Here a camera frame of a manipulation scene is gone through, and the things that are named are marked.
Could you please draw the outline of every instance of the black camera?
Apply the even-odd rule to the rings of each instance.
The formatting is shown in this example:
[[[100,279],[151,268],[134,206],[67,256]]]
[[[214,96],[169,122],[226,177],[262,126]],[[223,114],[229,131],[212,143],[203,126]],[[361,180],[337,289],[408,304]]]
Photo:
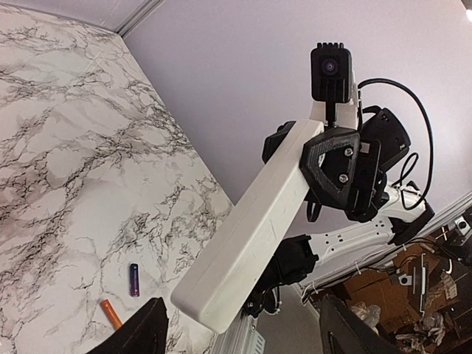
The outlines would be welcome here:
[[[315,101],[348,103],[353,59],[343,43],[318,43],[311,52],[311,96]]]

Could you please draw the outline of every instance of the orange marker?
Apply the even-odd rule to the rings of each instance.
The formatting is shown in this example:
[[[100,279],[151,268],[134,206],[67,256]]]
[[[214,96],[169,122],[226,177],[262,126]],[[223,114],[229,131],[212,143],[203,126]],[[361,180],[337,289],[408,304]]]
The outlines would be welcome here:
[[[100,307],[108,317],[108,320],[111,322],[115,330],[118,330],[121,326],[123,326],[123,323],[119,320],[117,313],[111,307],[111,303],[108,300],[102,301],[100,303]]]

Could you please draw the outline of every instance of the purple battery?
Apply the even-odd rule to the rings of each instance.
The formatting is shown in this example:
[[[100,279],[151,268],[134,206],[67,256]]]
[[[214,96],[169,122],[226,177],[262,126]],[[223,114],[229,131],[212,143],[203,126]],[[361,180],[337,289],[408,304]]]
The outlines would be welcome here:
[[[130,290],[132,297],[139,296],[139,276],[138,276],[138,265],[131,263],[130,265]]]

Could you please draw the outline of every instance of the screw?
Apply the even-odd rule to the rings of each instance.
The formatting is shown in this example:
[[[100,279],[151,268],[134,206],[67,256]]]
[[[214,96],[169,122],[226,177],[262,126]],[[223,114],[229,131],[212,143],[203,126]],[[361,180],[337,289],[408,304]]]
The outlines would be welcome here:
[[[351,157],[354,154],[354,150],[348,147],[346,150],[344,150],[344,156]]]
[[[339,181],[341,183],[347,183],[347,181],[349,181],[349,177],[345,173],[342,173],[339,175]]]

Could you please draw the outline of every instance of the plastic bag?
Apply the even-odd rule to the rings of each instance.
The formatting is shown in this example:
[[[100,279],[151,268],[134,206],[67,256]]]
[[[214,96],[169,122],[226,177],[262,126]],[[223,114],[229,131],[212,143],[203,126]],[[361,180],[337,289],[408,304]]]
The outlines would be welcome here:
[[[356,316],[364,321],[366,325],[371,327],[375,332],[378,325],[378,322],[381,320],[381,308],[377,305],[366,306],[364,302],[359,302],[358,304],[352,306],[351,311],[356,314]]]

